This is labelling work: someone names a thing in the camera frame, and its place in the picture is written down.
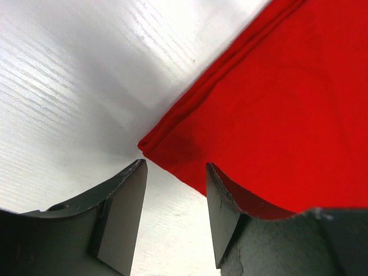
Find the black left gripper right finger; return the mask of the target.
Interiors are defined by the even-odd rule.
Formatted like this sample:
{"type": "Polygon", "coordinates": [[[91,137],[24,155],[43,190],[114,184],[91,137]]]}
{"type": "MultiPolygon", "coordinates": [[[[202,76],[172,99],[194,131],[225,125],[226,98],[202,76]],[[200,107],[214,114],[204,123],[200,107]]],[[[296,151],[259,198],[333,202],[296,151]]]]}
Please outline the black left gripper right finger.
{"type": "Polygon", "coordinates": [[[216,268],[222,275],[366,275],[367,210],[292,213],[206,165],[216,268]]]}

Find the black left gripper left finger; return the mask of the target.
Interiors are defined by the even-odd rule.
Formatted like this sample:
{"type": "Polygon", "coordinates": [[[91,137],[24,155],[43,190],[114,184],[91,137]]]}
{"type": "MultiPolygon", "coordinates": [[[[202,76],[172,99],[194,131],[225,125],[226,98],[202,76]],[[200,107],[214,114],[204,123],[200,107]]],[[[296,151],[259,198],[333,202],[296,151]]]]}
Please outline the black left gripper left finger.
{"type": "Polygon", "coordinates": [[[138,159],[45,211],[1,211],[2,275],[129,275],[147,184],[138,159]]]}

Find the red t shirt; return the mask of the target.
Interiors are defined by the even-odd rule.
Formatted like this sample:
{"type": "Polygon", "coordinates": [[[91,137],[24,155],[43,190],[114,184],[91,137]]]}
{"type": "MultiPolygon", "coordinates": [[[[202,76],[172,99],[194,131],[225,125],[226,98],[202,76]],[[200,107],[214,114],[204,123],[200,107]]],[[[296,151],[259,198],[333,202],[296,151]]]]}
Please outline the red t shirt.
{"type": "Polygon", "coordinates": [[[138,144],[292,212],[367,207],[367,2],[271,1],[138,144]]]}

